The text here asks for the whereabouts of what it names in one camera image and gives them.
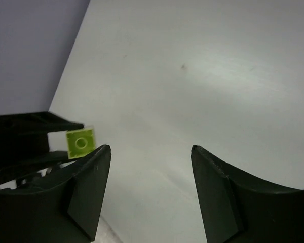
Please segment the lime green small lego brick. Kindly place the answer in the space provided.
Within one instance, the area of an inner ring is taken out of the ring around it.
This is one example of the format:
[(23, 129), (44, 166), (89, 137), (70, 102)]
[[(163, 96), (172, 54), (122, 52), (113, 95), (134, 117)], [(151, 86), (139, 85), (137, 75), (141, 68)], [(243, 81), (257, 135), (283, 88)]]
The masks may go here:
[(67, 131), (66, 140), (69, 159), (84, 157), (96, 149), (96, 139), (93, 128)]

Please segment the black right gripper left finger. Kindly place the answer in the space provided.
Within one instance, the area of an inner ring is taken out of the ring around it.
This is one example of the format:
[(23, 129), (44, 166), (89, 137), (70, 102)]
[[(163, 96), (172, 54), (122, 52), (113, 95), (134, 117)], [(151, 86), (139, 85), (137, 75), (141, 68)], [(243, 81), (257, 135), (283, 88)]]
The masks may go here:
[(93, 242), (109, 175), (102, 145), (51, 174), (0, 190), (0, 242)]

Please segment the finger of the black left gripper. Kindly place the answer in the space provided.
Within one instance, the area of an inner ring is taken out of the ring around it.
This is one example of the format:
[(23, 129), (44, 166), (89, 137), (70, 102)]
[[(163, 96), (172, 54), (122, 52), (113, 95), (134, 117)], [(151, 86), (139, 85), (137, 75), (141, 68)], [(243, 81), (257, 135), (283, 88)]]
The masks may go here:
[(0, 159), (0, 185), (12, 180), (23, 178), (42, 169), (57, 164), (72, 162), (66, 151), (53, 151), (46, 154), (17, 160)]
[(48, 133), (77, 130), (83, 127), (83, 123), (68, 121), (51, 112), (0, 116), (0, 132), (3, 133)]

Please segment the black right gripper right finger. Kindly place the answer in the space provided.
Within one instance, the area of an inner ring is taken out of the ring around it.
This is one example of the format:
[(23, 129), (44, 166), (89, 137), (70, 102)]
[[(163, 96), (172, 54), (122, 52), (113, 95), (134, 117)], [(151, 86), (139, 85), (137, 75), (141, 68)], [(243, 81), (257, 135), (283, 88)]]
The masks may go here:
[(191, 161), (207, 242), (304, 242), (304, 190), (251, 175), (199, 145)]

